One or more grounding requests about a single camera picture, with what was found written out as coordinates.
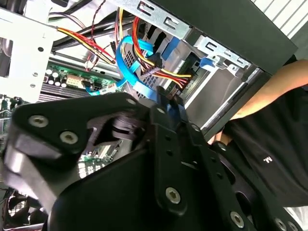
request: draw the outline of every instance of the white wall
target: white wall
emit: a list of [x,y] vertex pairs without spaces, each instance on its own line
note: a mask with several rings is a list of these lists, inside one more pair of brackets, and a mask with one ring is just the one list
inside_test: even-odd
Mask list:
[[288,38],[308,21],[308,0],[251,0]]

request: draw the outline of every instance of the logo on shirt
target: logo on shirt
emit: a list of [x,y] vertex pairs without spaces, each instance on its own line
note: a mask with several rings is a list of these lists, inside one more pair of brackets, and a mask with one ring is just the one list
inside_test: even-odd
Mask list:
[[265,161],[265,162],[267,162],[267,163],[269,164],[269,163],[272,162],[273,160],[272,160],[272,158],[271,158],[270,156],[268,156],[268,157],[266,157],[263,161]]

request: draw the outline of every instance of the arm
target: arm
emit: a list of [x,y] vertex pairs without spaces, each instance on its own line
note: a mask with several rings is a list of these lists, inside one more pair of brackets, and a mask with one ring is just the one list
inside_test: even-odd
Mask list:
[[243,118],[261,110],[286,92],[308,84],[308,60],[283,66],[233,117]]

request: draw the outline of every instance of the cooling fan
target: cooling fan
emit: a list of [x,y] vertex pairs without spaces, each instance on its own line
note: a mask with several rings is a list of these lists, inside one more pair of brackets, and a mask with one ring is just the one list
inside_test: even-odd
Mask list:
[[18,192],[14,192],[6,203],[5,215],[6,228],[42,224],[48,218],[38,200]]

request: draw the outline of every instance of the hand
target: hand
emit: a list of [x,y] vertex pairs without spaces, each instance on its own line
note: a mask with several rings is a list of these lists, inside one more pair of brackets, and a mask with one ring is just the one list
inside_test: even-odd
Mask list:
[[228,143],[232,141],[232,138],[222,133],[221,131],[217,133],[215,136],[213,136],[207,143],[211,145],[212,143],[216,141],[220,141],[220,142],[223,142],[225,145],[228,145]]
[[216,135],[214,135],[207,143],[208,144],[212,144],[215,141],[220,141],[221,140],[221,135],[222,135],[222,131],[217,133]]

